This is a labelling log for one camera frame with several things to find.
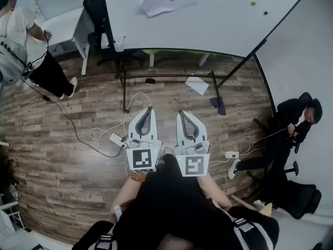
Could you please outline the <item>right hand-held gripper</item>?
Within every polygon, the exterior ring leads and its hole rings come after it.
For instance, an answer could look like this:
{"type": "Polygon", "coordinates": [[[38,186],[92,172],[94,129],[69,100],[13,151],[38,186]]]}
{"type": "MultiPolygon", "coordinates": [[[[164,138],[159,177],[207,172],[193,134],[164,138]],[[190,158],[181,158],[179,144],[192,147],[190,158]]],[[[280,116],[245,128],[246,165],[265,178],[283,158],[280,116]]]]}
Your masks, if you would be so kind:
{"type": "Polygon", "coordinates": [[[210,159],[206,126],[191,113],[177,113],[176,161],[184,177],[205,176],[210,159]]]}

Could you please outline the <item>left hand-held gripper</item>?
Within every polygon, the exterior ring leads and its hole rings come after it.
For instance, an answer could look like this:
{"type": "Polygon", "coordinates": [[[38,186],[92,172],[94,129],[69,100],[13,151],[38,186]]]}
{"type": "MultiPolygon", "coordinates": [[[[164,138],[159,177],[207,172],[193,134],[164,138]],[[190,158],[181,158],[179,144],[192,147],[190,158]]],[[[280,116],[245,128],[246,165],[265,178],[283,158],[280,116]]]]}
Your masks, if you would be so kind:
{"type": "Polygon", "coordinates": [[[130,170],[133,172],[155,172],[160,156],[161,141],[156,140],[156,113],[149,106],[140,111],[129,125],[129,138],[126,150],[130,170]]]}

